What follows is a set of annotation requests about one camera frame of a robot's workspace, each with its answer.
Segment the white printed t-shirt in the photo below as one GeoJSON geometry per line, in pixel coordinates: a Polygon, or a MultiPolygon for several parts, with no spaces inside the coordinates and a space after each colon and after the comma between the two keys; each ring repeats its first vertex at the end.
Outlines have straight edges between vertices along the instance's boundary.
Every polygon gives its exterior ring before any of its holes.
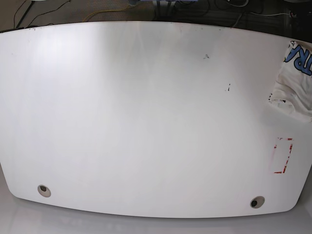
{"type": "Polygon", "coordinates": [[[301,122],[312,121],[312,51],[290,41],[269,104],[301,122]]]}

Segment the red tape rectangle marking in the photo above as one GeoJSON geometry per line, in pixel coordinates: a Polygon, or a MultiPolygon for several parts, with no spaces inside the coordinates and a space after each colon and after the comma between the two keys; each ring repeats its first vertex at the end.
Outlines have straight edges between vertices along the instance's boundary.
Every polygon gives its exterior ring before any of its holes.
{"type": "Polygon", "coordinates": [[[271,171],[274,174],[284,174],[293,148],[293,138],[278,138],[274,148],[271,171]]]}

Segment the right table grommet hole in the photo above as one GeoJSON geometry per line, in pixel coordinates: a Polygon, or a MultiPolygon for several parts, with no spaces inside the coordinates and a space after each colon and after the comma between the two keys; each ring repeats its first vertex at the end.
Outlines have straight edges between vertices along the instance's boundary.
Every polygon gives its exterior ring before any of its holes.
{"type": "Polygon", "coordinates": [[[265,198],[263,196],[257,196],[254,199],[251,200],[250,206],[253,209],[260,208],[265,203],[265,198]]]}

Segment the table grommet hole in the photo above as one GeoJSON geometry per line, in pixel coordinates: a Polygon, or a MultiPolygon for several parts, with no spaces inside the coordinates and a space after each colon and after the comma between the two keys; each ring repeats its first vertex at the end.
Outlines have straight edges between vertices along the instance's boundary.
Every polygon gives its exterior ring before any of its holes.
{"type": "Polygon", "coordinates": [[[48,187],[46,187],[44,185],[38,186],[38,192],[43,197],[50,197],[51,196],[51,191],[49,190],[48,187]]]}
{"type": "Polygon", "coordinates": [[[263,196],[257,196],[254,199],[251,200],[250,206],[253,209],[260,208],[265,203],[265,198],[263,196]]]}

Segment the left table grommet hole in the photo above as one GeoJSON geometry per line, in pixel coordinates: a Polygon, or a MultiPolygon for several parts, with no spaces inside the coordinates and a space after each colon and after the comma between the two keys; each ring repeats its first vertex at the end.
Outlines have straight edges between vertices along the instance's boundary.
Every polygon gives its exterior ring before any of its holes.
{"type": "Polygon", "coordinates": [[[48,187],[46,187],[44,185],[38,186],[38,192],[43,197],[50,197],[51,196],[51,191],[49,190],[48,187]]]}

